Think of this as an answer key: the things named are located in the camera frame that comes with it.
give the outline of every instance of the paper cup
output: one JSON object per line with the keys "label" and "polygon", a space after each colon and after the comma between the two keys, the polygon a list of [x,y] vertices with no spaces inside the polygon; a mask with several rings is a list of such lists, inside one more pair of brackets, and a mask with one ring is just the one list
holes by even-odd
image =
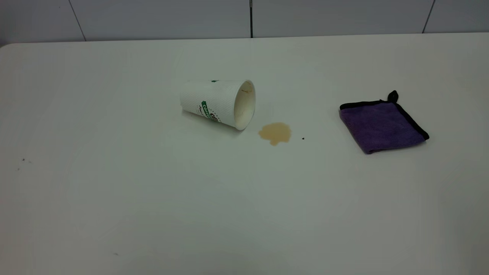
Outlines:
{"label": "paper cup", "polygon": [[188,81],[180,104],[185,111],[243,130],[255,112],[255,87],[250,80]]}

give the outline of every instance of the coffee spill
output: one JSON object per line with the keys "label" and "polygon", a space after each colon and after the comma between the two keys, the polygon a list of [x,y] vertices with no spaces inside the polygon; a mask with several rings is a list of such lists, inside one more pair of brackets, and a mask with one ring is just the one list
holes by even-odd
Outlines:
{"label": "coffee spill", "polygon": [[270,140],[270,144],[277,146],[279,142],[288,142],[292,131],[290,127],[282,122],[276,122],[263,126],[263,129],[258,134],[266,140]]}

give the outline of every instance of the black edge trim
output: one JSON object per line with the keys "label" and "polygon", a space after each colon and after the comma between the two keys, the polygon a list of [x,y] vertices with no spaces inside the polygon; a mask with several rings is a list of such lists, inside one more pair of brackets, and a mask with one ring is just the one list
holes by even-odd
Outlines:
{"label": "black edge trim", "polygon": [[362,107],[362,106],[372,106],[372,105],[376,105],[379,103],[389,103],[389,102],[383,101],[383,100],[378,100],[378,101],[361,101],[361,102],[354,102],[354,103],[345,103],[345,104],[341,104],[339,109],[343,110],[343,109]]}
{"label": "black edge trim", "polygon": [[425,132],[399,104],[394,103],[394,105],[397,107],[399,113],[407,120],[407,122],[413,126],[414,130],[418,131],[418,133],[423,136],[424,140],[429,139],[428,133]]}

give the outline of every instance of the black hanging loop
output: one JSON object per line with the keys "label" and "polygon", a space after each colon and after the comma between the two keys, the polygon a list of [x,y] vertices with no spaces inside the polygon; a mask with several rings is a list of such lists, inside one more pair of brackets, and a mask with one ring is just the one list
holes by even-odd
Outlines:
{"label": "black hanging loop", "polygon": [[396,103],[398,98],[399,98],[399,95],[397,94],[397,91],[394,90],[387,97],[387,101],[392,102],[392,103]]}

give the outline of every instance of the purple cloth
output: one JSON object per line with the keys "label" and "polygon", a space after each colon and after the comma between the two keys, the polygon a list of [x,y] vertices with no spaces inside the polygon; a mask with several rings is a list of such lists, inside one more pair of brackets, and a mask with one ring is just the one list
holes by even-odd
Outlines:
{"label": "purple cloth", "polygon": [[409,147],[429,138],[428,134],[397,104],[397,92],[388,101],[347,103],[340,117],[360,148],[371,154],[381,150]]}

